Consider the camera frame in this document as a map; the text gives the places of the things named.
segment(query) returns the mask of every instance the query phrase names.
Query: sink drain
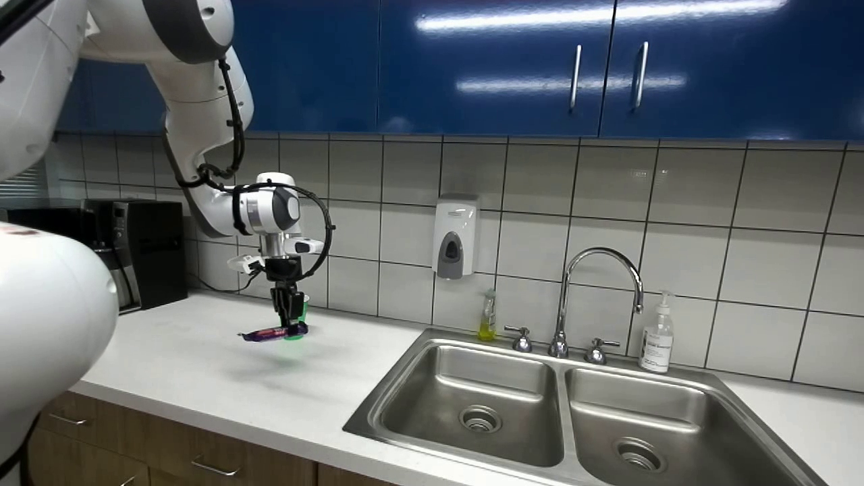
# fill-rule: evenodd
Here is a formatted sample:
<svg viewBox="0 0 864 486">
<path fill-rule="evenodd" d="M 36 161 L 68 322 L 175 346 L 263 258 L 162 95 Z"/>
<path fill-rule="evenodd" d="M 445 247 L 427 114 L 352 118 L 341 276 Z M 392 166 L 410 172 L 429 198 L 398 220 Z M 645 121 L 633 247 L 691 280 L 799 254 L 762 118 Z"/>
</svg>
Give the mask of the sink drain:
<svg viewBox="0 0 864 486">
<path fill-rule="evenodd" d="M 475 404 L 463 409 L 463 426 L 475 434 L 491 434 L 502 430 L 502 419 L 488 404 Z"/>
<path fill-rule="evenodd" d="M 622 462 L 645 472 L 661 472 L 668 466 L 665 457 L 648 439 L 641 438 L 623 438 L 618 443 L 618 457 Z"/>
</svg>

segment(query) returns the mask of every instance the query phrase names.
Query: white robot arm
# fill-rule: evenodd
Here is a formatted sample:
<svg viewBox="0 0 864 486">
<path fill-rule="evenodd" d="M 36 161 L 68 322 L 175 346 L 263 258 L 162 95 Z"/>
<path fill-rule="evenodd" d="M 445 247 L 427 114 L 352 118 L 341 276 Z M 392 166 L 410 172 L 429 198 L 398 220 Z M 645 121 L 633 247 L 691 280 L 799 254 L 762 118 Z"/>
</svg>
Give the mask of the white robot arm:
<svg viewBox="0 0 864 486">
<path fill-rule="evenodd" d="M 243 160 L 255 114 L 229 48 L 229 0 L 0 0 L 0 180 L 36 165 L 51 141 L 79 56 L 147 64 L 167 106 L 167 150 L 205 231 L 263 234 L 263 264 L 287 334 L 302 334 L 297 280 L 324 261 L 324 242 L 301 234 L 287 172 L 228 184 Z M 207 150 L 236 142 L 232 166 Z M 302 272 L 301 256 L 319 254 Z M 0 220 L 0 486 L 32 415 L 106 351 L 116 289 L 83 246 Z"/>
</svg>

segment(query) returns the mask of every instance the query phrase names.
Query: white countertop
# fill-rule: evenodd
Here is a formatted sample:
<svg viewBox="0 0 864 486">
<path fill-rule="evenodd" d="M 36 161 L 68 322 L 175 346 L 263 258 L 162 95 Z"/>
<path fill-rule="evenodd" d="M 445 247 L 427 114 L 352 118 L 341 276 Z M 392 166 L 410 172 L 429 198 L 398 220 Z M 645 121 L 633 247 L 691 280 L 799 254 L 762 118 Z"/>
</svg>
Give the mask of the white countertop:
<svg viewBox="0 0 864 486">
<path fill-rule="evenodd" d="M 344 432 L 419 327 L 314 310 L 302 341 L 238 338 L 272 323 L 264 299 L 214 295 L 121 316 L 72 392 L 392 484 L 530 484 Z M 826 484 L 861 484 L 864 395 L 724 381 Z"/>
</svg>

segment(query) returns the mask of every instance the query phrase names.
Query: chrome faucet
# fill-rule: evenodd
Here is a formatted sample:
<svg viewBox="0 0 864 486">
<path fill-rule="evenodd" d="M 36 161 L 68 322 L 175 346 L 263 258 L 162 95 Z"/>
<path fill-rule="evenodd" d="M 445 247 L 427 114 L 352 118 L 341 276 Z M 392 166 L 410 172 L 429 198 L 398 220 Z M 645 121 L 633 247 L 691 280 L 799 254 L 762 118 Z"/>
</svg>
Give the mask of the chrome faucet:
<svg viewBox="0 0 864 486">
<path fill-rule="evenodd" d="M 569 272 L 576 269 L 579 261 L 583 261 L 585 256 L 591 254 L 606 254 L 606 256 L 614 256 L 615 261 L 623 264 L 623 269 L 630 272 L 633 277 L 633 285 L 634 285 L 634 296 L 633 296 L 633 312 L 641 312 L 643 310 L 643 276 L 641 269 L 615 247 L 608 247 L 608 246 L 591 246 L 591 247 L 583 247 L 579 250 L 561 269 L 561 292 L 560 292 L 560 316 L 557 316 L 557 338 L 550 341 L 548 346 L 548 354 L 550 357 L 567 357 L 567 331 L 565 331 L 565 319 L 567 319 L 567 289 L 569 289 Z"/>
</svg>

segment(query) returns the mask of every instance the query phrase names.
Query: stainless steel sink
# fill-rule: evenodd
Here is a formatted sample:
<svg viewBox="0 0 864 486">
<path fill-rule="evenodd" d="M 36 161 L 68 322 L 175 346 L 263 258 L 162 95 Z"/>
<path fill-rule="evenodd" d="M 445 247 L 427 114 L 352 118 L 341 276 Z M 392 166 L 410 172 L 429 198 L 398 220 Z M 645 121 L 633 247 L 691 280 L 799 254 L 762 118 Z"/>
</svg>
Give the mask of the stainless steel sink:
<svg viewBox="0 0 864 486">
<path fill-rule="evenodd" d="M 423 331 L 345 423 L 561 484 L 823 484 L 719 378 L 653 374 Z"/>
</svg>

